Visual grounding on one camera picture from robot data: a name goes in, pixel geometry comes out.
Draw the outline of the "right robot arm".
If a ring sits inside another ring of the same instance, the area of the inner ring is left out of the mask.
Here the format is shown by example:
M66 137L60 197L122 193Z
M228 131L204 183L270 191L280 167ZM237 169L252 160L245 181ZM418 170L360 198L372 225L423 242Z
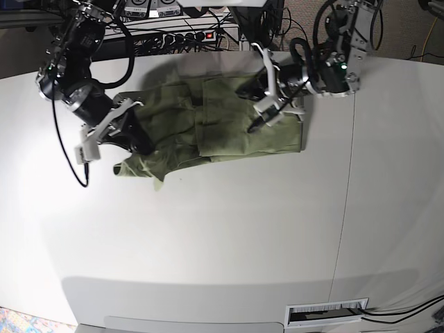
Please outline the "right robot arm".
M57 36L51 59L36 77L43 98L52 103L62 101L83 121L83 137L76 149L82 163L98 160L101 144L142 155L149 155L155 149L136 119L136 102L131 99L115 102L105 93L126 83L135 66L134 38L121 20L123 8L123 1L78 1L65 30ZM110 24L115 24L124 35L128 67L119 80L102 83L92 77L89 67Z

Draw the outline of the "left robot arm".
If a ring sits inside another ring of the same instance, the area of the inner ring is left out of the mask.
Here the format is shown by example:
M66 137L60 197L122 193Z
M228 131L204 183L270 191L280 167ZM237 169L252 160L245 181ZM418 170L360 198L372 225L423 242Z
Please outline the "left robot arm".
M314 19L312 42L295 37L289 43L291 65L280 66L270 49L253 44L264 63L261 96L251 96L259 121L281 117L306 94L347 96L360 88L363 61L380 46L373 39L382 1L325 1Z

